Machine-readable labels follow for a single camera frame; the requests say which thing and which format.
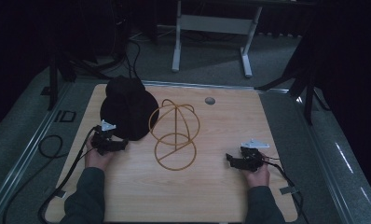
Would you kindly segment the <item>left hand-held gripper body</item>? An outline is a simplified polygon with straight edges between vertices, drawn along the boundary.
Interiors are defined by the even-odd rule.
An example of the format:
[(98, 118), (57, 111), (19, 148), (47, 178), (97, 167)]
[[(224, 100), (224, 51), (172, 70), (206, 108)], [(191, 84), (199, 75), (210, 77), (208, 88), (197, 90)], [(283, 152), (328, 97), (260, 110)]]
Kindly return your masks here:
[(99, 154), (104, 155), (107, 152), (115, 152), (121, 149), (121, 143), (112, 140), (116, 128), (115, 124), (110, 124), (104, 119), (100, 125), (94, 128), (95, 133), (92, 136), (91, 145), (97, 149)]

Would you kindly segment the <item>black hat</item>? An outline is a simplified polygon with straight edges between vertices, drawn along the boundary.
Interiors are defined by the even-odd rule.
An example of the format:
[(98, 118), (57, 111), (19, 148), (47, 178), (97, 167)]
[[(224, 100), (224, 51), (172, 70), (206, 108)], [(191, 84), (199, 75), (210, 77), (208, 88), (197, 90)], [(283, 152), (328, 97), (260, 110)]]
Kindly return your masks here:
[(138, 141), (157, 122), (158, 115), (151, 115), (158, 102), (139, 78), (115, 77), (106, 85), (105, 94), (100, 117), (117, 126), (114, 136)]

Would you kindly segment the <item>person's right hand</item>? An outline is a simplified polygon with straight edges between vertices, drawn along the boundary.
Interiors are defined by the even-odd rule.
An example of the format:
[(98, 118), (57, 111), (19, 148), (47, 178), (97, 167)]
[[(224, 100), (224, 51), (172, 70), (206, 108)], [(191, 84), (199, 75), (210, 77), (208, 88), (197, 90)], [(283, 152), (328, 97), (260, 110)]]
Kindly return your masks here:
[(255, 172), (242, 171), (250, 188), (267, 187), (269, 185), (270, 173), (266, 164), (259, 167)]

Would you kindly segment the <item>gold wire hat stand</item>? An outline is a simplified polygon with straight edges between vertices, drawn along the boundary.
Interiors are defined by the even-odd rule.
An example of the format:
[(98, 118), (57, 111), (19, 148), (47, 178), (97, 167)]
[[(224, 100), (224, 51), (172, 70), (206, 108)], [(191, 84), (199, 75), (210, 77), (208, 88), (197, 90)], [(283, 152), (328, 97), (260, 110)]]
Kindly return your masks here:
[(200, 119), (190, 104), (177, 104), (164, 99), (149, 118), (149, 132), (155, 139), (156, 162), (169, 171), (182, 171), (197, 158), (195, 139), (200, 132)]

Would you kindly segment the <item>black metal stand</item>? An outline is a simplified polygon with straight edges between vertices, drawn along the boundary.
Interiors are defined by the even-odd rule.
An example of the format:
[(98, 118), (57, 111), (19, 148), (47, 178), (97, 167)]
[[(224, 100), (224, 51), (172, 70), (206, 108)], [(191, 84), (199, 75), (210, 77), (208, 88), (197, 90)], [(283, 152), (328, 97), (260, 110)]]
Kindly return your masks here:
[(125, 60), (131, 31), (131, 0), (37, 0), (39, 22), (50, 54), (50, 102), (57, 77), (76, 80), (76, 69), (98, 79)]
[(313, 20), (285, 66), (282, 76), (268, 84), (256, 87), (258, 91), (268, 91), (292, 79), (294, 82), (288, 91), (291, 97), (299, 97), (303, 91), (306, 91), (304, 118), (308, 125), (312, 124), (311, 109), (317, 70), (323, 62), (327, 44), (324, 38), (326, 28), (326, 23)]

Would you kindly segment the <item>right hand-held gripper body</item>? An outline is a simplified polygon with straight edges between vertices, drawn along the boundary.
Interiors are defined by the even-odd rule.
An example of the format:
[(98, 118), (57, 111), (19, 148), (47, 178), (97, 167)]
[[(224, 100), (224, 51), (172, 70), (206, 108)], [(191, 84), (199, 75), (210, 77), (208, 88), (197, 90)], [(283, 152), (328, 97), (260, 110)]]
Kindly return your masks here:
[(233, 166), (240, 170), (256, 172), (263, 164), (264, 157), (259, 148), (268, 148), (269, 144), (251, 139), (240, 144), (241, 158), (233, 160)]

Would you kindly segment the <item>person's left hand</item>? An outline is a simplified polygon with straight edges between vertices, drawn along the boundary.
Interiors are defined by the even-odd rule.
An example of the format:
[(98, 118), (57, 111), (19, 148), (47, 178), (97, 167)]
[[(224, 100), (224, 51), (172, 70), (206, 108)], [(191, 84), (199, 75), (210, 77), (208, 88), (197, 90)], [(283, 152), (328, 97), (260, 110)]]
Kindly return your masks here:
[(92, 138), (90, 137), (87, 141), (86, 147), (88, 153), (85, 156), (85, 167), (86, 168), (97, 168), (105, 171), (110, 161), (115, 157), (114, 152), (107, 152), (101, 155), (95, 147), (91, 144)]

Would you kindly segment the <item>white metal desk frame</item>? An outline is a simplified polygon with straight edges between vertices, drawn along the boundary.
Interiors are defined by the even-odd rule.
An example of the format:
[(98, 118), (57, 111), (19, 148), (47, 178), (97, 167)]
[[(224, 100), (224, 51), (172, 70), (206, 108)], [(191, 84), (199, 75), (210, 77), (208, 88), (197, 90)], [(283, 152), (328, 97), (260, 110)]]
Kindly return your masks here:
[(172, 56), (172, 71), (180, 70), (181, 62), (181, 32), (198, 31), (232, 35), (246, 35), (247, 40), (240, 48), (240, 58), (243, 72), (246, 77), (253, 75), (252, 66), (249, 59), (249, 51), (254, 39), (254, 34), (262, 13), (262, 7), (258, 7), (251, 20), (220, 18), (209, 16), (188, 15), (182, 12), (182, 0), (176, 3), (176, 25), (175, 25), (175, 45)]

